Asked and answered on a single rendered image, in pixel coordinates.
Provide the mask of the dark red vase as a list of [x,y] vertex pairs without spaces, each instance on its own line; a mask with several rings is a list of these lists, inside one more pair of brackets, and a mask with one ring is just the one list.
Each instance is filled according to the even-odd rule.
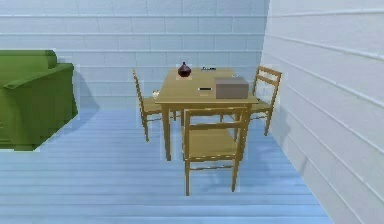
[[188,77],[191,74],[191,68],[183,62],[182,65],[178,68],[178,74],[181,77]]

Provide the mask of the wooden chair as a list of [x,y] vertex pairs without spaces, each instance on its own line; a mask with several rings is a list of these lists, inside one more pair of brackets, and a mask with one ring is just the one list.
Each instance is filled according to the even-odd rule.
[[259,65],[251,85],[252,89],[249,95],[255,96],[258,100],[257,104],[252,105],[251,118],[252,120],[265,120],[265,136],[269,132],[281,77],[280,71]]
[[[236,114],[231,122],[192,123],[192,117]],[[190,195],[190,172],[211,169],[232,169],[231,191],[237,184],[239,164],[244,149],[248,119],[247,107],[187,109],[182,129],[182,152],[184,161],[185,195]],[[207,161],[231,161],[231,165],[192,167],[192,163]]]
[[132,76],[135,83],[135,89],[136,89],[137,98],[138,98],[138,106],[140,109],[141,123],[144,128],[145,140],[149,141],[148,123],[161,120],[162,109],[160,105],[155,103],[155,98],[153,96],[144,97],[142,95],[139,79],[135,69],[132,69]]

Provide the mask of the green sofa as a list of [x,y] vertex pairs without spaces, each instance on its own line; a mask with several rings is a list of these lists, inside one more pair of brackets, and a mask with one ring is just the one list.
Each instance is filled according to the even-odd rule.
[[0,149],[33,151],[78,114],[73,72],[52,50],[0,50]]

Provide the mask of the wooden dining table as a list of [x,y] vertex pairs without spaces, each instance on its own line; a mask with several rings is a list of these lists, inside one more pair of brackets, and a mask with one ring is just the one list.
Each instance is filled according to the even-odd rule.
[[[155,103],[161,106],[164,133],[164,149],[166,159],[171,160],[170,115],[171,109],[200,109],[247,106],[251,108],[257,104],[255,96],[247,99],[217,99],[215,93],[216,77],[231,77],[234,71],[231,68],[217,68],[215,71],[202,71],[193,68],[189,77],[178,75],[177,68],[171,68],[162,84],[160,94]],[[211,87],[212,91],[199,91],[198,87]]]

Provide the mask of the grey-brown box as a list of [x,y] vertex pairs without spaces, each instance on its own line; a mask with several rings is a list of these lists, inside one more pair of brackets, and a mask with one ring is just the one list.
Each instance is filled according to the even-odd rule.
[[246,99],[249,84],[243,77],[218,77],[215,79],[217,99]]

